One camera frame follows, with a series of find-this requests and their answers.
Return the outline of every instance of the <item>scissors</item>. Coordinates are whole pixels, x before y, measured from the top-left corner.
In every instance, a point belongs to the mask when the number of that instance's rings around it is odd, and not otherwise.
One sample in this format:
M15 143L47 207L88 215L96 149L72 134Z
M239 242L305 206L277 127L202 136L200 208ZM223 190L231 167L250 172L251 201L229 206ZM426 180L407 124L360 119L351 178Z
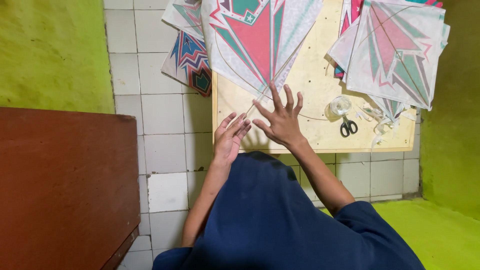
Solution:
M357 127L357 124L353 122L352 120L348 120L347 116L343 116L343 123L340 126L340 133L342 134L342 137L346 138L350 136L350 134L355 134L359 128Z

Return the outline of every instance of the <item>green floor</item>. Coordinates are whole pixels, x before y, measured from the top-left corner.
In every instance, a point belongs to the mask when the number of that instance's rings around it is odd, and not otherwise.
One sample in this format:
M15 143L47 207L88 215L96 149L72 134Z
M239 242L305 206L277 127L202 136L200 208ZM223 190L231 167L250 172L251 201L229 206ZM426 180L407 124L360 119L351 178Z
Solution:
M102 0L0 0L0 107L114 113Z
M374 207L427 270L480 269L480 221L423 199Z

